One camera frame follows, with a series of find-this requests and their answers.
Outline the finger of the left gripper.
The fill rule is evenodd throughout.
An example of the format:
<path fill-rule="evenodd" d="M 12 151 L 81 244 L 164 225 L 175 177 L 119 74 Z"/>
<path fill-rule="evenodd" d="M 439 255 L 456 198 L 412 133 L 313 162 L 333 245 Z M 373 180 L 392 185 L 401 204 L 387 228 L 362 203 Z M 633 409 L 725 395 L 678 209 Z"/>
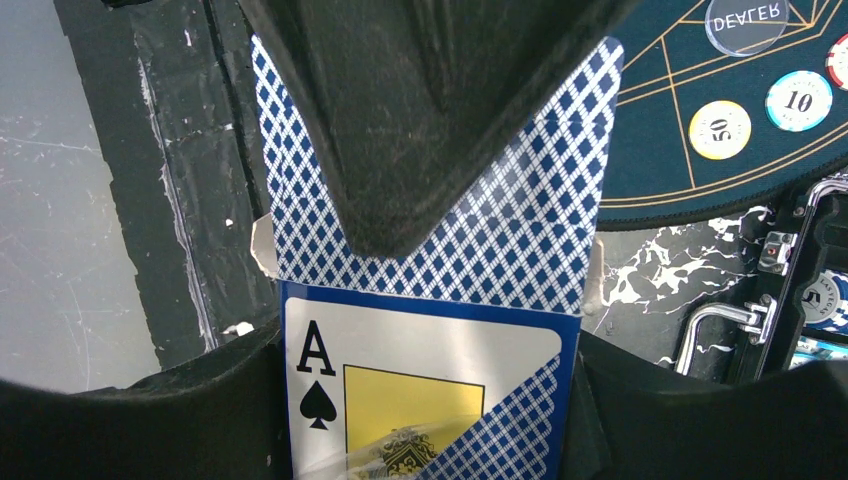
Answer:
<path fill-rule="evenodd" d="M 631 1 L 244 1 L 351 250 L 409 254 Z"/>

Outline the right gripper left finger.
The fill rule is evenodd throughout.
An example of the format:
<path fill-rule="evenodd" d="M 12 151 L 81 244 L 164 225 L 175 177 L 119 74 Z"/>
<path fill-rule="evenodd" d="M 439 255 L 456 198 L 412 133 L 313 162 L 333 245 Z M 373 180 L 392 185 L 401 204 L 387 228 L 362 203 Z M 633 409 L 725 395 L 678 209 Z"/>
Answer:
<path fill-rule="evenodd" d="M 1 385 L 5 479 L 288 479 L 280 323 L 123 389 Z"/>

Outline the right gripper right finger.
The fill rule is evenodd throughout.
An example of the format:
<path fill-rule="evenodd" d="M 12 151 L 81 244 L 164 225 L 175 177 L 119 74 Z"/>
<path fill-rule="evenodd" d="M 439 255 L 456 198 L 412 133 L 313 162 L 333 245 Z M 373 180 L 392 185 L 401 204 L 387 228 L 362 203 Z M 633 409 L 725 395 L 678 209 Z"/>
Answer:
<path fill-rule="evenodd" d="M 567 479 L 843 479 L 847 365 L 726 386 L 582 333 L 564 440 Z"/>

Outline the playing card deck box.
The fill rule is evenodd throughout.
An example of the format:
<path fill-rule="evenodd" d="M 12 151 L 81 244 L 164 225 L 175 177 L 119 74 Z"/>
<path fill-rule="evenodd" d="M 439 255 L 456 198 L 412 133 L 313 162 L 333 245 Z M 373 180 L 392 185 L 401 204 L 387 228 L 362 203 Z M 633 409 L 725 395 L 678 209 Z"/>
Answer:
<path fill-rule="evenodd" d="M 298 479 L 548 479 L 591 238 L 451 214 L 397 258 L 335 217 L 271 214 Z"/>

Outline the blue patterned playing cards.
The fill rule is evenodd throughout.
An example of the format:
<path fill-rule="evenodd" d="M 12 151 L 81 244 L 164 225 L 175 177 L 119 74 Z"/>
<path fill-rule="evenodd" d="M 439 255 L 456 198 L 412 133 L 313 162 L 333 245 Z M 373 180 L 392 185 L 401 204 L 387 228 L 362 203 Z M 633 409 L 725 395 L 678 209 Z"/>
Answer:
<path fill-rule="evenodd" d="M 283 281 L 424 299 L 580 312 L 624 49 L 604 38 L 413 252 L 354 254 L 305 123 L 251 40 Z"/>

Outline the clear dealer button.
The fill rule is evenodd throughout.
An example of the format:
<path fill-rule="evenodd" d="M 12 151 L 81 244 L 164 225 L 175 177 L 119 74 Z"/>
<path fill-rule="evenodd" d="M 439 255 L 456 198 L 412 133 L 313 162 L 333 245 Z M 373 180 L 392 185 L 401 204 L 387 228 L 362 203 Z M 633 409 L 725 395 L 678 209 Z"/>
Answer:
<path fill-rule="evenodd" d="M 712 0 L 704 26 L 720 53 L 748 57 L 771 47 L 788 24 L 786 0 Z"/>

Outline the white chip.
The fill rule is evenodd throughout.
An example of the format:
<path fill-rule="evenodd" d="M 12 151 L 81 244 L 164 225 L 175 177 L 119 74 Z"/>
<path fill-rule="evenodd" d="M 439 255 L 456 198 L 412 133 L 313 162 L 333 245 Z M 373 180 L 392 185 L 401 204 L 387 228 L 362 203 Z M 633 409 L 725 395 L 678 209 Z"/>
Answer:
<path fill-rule="evenodd" d="M 833 102 L 833 91 L 819 73 L 798 70 L 775 81 L 765 97 L 771 123 L 783 131 L 803 132 L 824 121 Z"/>
<path fill-rule="evenodd" d="M 829 79 L 840 90 L 848 89 L 848 34 L 836 40 L 825 57 L 825 70 Z"/>

